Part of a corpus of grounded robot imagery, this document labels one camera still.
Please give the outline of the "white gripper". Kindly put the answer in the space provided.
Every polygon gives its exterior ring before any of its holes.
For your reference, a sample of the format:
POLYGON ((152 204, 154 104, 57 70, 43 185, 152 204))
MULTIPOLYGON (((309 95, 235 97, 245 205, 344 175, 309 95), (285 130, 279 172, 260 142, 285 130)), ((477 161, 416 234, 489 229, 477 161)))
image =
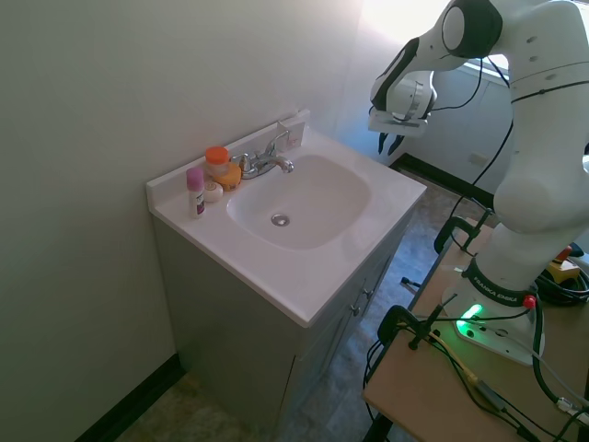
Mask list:
POLYGON ((428 126, 428 122, 423 119, 412 119, 402 121, 393 114, 385 111, 371 109, 369 112, 368 129, 372 132, 379 133, 378 136, 378 154, 384 149, 385 141, 388 134, 395 134, 396 138, 388 148, 388 153, 393 154, 402 144, 405 136, 421 137, 428 126))

